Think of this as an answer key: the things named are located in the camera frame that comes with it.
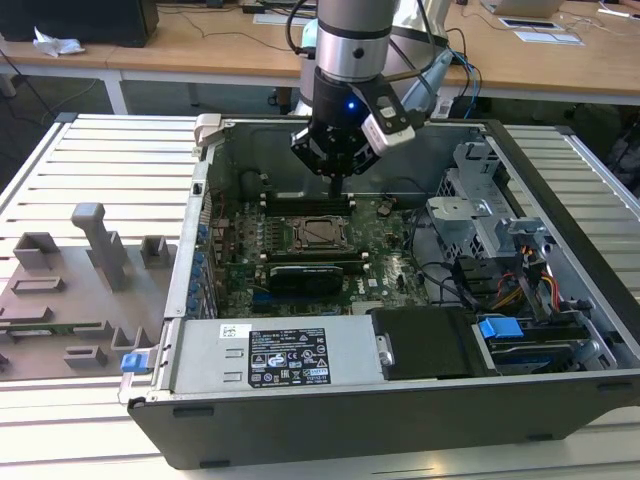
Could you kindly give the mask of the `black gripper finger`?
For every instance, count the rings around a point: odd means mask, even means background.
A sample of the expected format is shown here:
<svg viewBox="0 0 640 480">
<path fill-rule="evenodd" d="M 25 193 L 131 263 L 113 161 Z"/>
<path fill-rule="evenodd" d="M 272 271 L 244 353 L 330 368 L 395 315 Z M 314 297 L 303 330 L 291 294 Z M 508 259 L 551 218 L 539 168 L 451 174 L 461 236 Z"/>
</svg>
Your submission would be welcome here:
<svg viewBox="0 0 640 480">
<path fill-rule="evenodd" d="M 339 155 L 331 128 L 305 127 L 291 136 L 291 150 L 312 173 L 329 179 L 329 196 L 339 195 Z"/>
<path fill-rule="evenodd" d="M 338 149 L 338 194 L 342 194 L 346 178 L 363 174 L 379 159 L 363 135 L 346 139 Z"/>
</svg>

